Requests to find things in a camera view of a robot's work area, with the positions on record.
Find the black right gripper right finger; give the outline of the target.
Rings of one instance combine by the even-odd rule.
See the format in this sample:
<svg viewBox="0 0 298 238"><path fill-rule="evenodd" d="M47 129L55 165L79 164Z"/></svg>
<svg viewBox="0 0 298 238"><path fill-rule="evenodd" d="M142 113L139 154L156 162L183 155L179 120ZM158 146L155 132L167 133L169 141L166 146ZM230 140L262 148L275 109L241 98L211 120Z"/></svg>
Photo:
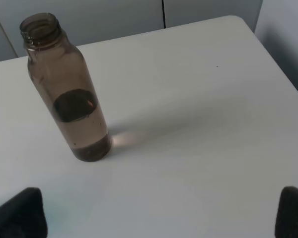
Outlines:
<svg viewBox="0 0 298 238"><path fill-rule="evenodd" d="M275 237L298 238L298 188L283 188L275 222Z"/></svg>

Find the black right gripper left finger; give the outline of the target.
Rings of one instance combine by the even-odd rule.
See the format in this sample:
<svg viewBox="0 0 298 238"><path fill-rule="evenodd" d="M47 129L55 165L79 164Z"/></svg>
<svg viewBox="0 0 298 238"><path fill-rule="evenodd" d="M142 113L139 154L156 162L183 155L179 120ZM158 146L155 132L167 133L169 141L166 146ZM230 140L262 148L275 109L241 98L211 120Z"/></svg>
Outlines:
<svg viewBox="0 0 298 238"><path fill-rule="evenodd" d="M46 238L41 190L28 187L0 206L0 238Z"/></svg>

